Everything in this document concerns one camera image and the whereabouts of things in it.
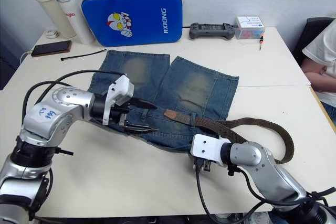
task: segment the blue case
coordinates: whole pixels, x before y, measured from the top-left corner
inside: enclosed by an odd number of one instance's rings
[[[106,47],[175,42],[182,34],[181,0],[83,0],[82,11]]]

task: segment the person's arm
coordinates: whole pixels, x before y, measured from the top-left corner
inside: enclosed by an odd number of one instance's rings
[[[305,57],[301,69],[307,76],[315,91],[336,92],[336,79],[330,76],[322,75],[324,65],[318,64],[308,57]]]

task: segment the white water bottle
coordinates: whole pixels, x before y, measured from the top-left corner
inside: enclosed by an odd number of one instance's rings
[[[67,15],[70,24],[74,28],[79,40],[82,44],[88,45],[94,42],[93,36],[84,15],[76,3],[76,0],[57,0],[63,12]]]
[[[43,9],[49,15],[57,30],[64,38],[71,38],[76,35],[74,29],[70,25],[67,17],[64,15],[59,3],[56,0],[36,0],[41,4]]]

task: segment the belt strap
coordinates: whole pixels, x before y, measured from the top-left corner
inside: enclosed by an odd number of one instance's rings
[[[173,121],[190,125],[191,118],[189,115],[176,112],[173,110],[166,110],[164,115]],[[209,118],[197,116],[195,118],[195,126],[203,127],[211,130],[223,138],[229,139],[233,143],[242,144],[247,142],[245,138],[232,131],[231,128],[240,125],[258,125],[276,131],[283,139],[286,147],[285,155],[282,160],[275,160],[277,164],[284,164],[289,162],[294,155],[294,143],[289,133],[280,125],[272,123],[263,119],[241,118],[232,121],[216,121]]]

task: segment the cartoon character sticker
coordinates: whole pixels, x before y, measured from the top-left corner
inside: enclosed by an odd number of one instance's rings
[[[113,30],[120,31],[123,36],[131,37],[131,18],[127,13],[112,13],[107,18],[107,25]]]

